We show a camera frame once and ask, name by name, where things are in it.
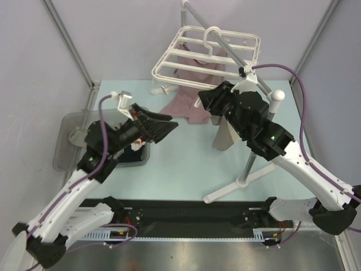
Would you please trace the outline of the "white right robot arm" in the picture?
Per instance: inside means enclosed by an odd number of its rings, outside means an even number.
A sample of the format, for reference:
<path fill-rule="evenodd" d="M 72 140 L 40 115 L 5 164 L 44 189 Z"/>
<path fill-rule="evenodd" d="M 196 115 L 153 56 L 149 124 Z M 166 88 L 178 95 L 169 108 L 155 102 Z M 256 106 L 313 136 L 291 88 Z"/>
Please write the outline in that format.
<path fill-rule="evenodd" d="M 203 108 L 213 116 L 224 117 L 251 152 L 281 167 L 313 193 L 314 197 L 306 200 L 268 198 L 268 207 L 260 212 L 264 225 L 307 221 L 328 234 L 339 235 L 353 223 L 360 205 L 360 186 L 351 186 L 317 161 L 307 160 L 294 136 L 268 119 L 284 100 L 283 91 L 271 92 L 265 101 L 256 91 L 241 91 L 224 81 L 198 96 Z"/>

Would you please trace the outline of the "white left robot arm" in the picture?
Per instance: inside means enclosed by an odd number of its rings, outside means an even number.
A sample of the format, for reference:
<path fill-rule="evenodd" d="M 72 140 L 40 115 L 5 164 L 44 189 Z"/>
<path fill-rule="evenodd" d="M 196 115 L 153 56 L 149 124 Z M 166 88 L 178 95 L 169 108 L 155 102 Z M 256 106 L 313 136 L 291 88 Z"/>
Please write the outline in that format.
<path fill-rule="evenodd" d="M 128 119 L 115 128 L 100 115 L 99 120 L 88 127 L 86 151 L 58 195 L 34 219 L 13 227 L 14 235 L 27 235 L 26 251 L 39 266 L 45 269 L 54 266 L 68 248 L 87 233 L 124 221 L 124 206 L 111 196 L 83 215 L 75 219 L 71 216 L 108 178 L 127 146 L 138 139 L 158 143 L 178 126 L 171 116 L 147 111 L 136 103 L 131 105 L 129 114 Z"/>

